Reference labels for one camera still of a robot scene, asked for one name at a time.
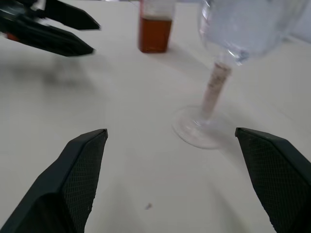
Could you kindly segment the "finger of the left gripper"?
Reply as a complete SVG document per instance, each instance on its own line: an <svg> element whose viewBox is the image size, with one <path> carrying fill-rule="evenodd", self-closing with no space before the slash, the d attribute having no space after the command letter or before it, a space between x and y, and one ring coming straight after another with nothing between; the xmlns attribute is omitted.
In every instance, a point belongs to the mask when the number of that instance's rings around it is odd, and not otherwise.
<svg viewBox="0 0 311 233"><path fill-rule="evenodd" d="M46 0L44 10L40 10L40 17L49 18L80 31L101 28L100 24L86 11L59 0Z"/></svg>
<svg viewBox="0 0 311 233"><path fill-rule="evenodd" d="M65 57L89 55L94 48L73 33L39 23L17 22L14 26L17 42Z"/></svg>

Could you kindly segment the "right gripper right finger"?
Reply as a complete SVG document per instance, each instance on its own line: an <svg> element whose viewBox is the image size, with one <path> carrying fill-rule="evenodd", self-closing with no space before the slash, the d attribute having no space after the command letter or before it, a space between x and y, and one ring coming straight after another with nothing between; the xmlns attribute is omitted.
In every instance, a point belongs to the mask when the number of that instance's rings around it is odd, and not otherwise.
<svg viewBox="0 0 311 233"><path fill-rule="evenodd" d="M235 131L253 189L276 233L311 233L311 162L288 140Z"/></svg>

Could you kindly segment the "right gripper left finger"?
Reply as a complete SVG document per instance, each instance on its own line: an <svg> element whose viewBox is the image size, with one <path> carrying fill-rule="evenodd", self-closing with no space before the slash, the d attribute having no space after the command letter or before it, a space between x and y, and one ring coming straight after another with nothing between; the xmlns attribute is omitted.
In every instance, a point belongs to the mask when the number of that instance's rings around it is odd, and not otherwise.
<svg viewBox="0 0 311 233"><path fill-rule="evenodd" d="M35 180L0 233L85 233L98 186L106 129L69 141Z"/></svg>

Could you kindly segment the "clear wine glass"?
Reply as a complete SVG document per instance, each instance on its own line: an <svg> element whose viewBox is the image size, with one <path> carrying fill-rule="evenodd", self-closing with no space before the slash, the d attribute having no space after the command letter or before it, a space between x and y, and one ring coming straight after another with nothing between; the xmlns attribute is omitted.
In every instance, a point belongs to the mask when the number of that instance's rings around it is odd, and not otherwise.
<svg viewBox="0 0 311 233"><path fill-rule="evenodd" d="M216 149L225 134L215 107L234 66L274 50L303 15L310 0L201 0L198 33L214 56L200 105L179 109L172 124L185 142Z"/></svg>

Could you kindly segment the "clear bottle with red tape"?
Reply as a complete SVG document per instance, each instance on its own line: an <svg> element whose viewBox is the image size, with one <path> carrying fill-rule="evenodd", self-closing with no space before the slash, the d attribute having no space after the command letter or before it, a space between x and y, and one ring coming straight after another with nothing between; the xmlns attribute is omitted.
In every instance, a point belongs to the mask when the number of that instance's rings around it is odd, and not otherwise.
<svg viewBox="0 0 311 233"><path fill-rule="evenodd" d="M138 48L143 53L165 53L177 0L139 0Z"/></svg>

